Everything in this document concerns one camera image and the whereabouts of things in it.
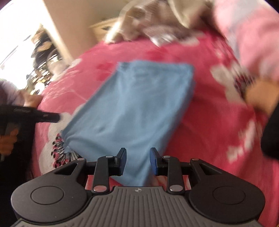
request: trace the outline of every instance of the person's hand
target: person's hand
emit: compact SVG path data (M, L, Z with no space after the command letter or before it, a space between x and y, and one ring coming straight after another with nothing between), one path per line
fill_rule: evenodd
M9 136L0 137L0 154L9 156L14 148L14 143L17 141L18 129L14 129Z
M25 107L32 107L37 109L43 99L41 95L37 95L37 94L30 95L24 90L20 90L20 94L24 98Z
M253 85L247 88L245 101L254 108L271 115L279 101L279 84L257 79Z

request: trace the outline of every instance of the bed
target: bed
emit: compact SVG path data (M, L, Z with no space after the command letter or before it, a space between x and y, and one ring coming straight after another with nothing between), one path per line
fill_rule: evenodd
M103 42L82 54L43 92L39 109L59 112L56 124L36 126L32 171L34 177L57 167L53 141L83 104L112 75L118 62L148 60L189 63L195 68L192 102L173 134L166 155L180 161L200 158L259 187L266 205L259 219L275 226L279 211L279 162L263 156L260 137L267 119L247 106L234 88L244 71L224 38L211 30L193 32L180 42L155 46L149 39L107 45ZM165 185L164 177L153 185ZM186 188L189 182L185 178ZM110 181L110 185L119 185Z

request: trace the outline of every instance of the black handheld device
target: black handheld device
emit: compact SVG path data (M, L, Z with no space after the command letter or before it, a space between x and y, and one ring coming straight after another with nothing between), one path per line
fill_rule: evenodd
M254 226L265 198L256 186L201 159L180 162L150 149L152 171L167 176L161 186L110 190L109 177L121 176L126 149L96 162L74 160L19 186L11 203L14 227L35 226ZM92 190L85 190L94 175ZM188 175L191 190L185 190Z
M0 136L9 135L15 128L21 128L22 124L30 124L33 127L38 122L58 122L58 113L48 113L30 107L12 105L0 106Z

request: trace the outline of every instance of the ribbed gray plate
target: ribbed gray plate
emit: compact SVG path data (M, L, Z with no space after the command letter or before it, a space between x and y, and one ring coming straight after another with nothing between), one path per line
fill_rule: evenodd
M16 227L36 225L18 221ZM196 213L183 196L170 195L162 187L115 187L108 195L95 196L78 216L55 227L261 227L252 221L227 225Z

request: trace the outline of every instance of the white flower print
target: white flower print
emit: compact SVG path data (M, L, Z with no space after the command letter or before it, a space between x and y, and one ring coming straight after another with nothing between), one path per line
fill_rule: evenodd
M257 137L256 123L254 120L250 120L247 124L247 128L239 132L240 145L228 147L227 158L229 163L237 161L238 157L243 156L246 152L250 152L253 148L255 138Z
M67 73L67 71L68 71L70 68L73 68L73 67L77 66L79 63L81 63L81 61L82 61L82 58L75 59L75 60L71 63L71 65L70 65L68 68L66 68L62 73L53 76L53 77L51 78L51 81L53 82L53 81L58 81L58 80L60 80L60 79Z
M61 113L60 114L61 120L58 123L50 124L49 131L48 131L48 142L45 144L39 157L39 167L42 174L45 174L54 169L53 167L54 159L50 155L50 153L53 150L52 142L55 140L56 135L68 125L68 123L76 115L76 113L83 107L83 105L84 104L77 107L73 115L70 115L67 112Z
M229 102L245 104L244 100L234 87L235 78L243 73L243 71L244 70L236 62L232 64L230 69L224 65L216 65L210 69L213 78L225 87L225 95Z

